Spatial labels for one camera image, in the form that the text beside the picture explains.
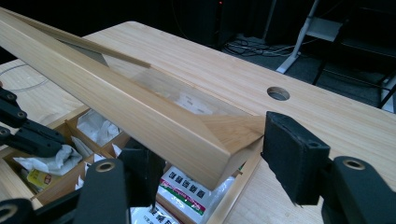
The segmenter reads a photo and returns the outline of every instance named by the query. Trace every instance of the yellow package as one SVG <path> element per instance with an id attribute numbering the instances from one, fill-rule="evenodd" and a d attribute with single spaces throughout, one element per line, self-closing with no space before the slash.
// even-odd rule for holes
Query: yellow package
<path id="1" fill-rule="evenodd" d="M 58 179 L 58 175 L 50 175 L 41 171 L 38 171 L 36 169 L 33 169 L 32 171 L 29 172 L 29 175 L 27 176 L 27 180 L 38 186 L 39 188 L 45 189 L 47 186 L 50 185 L 53 181 Z"/>

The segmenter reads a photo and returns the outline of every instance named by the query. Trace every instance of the dark floor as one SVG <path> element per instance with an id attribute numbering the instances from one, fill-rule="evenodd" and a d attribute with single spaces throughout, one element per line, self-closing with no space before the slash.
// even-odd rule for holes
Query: dark floor
<path id="1" fill-rule="evenodd" d="M 308 43 L 305 47 L 302 47 L 300 57 L 284 75 L 297 78 L 303 82 L 312 83 L 321 62 L 320 54 L 325 50 L 315 50 L 315 48 L 325 48 L 326 46 L 315 43 L 316 40 L 307 40 L 306 42 Z M 271 48 L 268 48 L 263 44 L 262 39 L 255 37 L 246 38 L 238 35 L 237 38 L 228 42 L 222 51 L 275 71 L 288 58 L 292 51 L 292 48 L 284 49 L 287 47 L 290 46 L 271 46 Z M 368 78 L 379 77 L 378 74 L 364 72 L 359 72 L 359 75 Z M 381 100 L 381 90 L 379 88 L 357 83 L 329 73 L 325 73 L 320 77 L 318 86 L 371 106 L 377 106 Z M 393 105 L 396 105 L 396 96 L 392 100 L 394 102 Z"/>

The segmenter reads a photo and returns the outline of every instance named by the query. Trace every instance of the wooden frame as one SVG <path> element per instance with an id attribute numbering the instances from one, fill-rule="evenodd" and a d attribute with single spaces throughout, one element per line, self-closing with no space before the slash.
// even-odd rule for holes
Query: wooden frame
<path id="1" fill-rule="evenodd" d="M 137 63 L 148 74 L 159 72 L 148 63 L 8 13 L 0 10 L 1 47 L 207 188 L 230 176 L 262 143 L 263 116 L 196 116 L 33 26 L 63 42 Z"/>

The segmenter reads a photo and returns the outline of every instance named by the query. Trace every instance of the wooden tabletop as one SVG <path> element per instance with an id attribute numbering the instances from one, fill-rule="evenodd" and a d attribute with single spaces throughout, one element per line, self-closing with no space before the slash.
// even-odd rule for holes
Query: wooden tabletop
<path id="1" fill-rule="evenodd" d="M 286 77 L 219 51 L 137 22 L 125 22 L 86 38 L 136 57 L 252 115 L 286 114 L 332 147 L 331 157 L 347 155 L 371 163 L 396 190 L 396 115 Z M 14 65 L 3 64 L 0 71 Z M 1 77 L 4 88 L 11 80 Z M 271 98 L 279 87 L 287 101 Z M 47 124 L 81 103 L 55 84 L 17 92 L 30 119 Z M 296 207 L 261 160 L 226 219 L 227 223 L 320 223 L 320 205 Z"/>

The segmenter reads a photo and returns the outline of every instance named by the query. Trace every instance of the black chair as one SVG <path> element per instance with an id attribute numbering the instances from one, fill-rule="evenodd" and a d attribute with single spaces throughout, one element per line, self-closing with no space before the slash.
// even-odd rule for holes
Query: black chair
<path id="1" fill-rule="evenodd" d="M 332 64 L 349 69 L 329 68 Z M 382 77 L 368 80 L 356 76 L 357 73 L 345 73 L 350 68 Z M 382 108 L 396 91 L 396 85 L 383 85 L 396 75 L 396 1 L 357 0 L 324 56 L 313 85 L 317 85 L 323 72 L 388 91 L 377 106 Z"/>

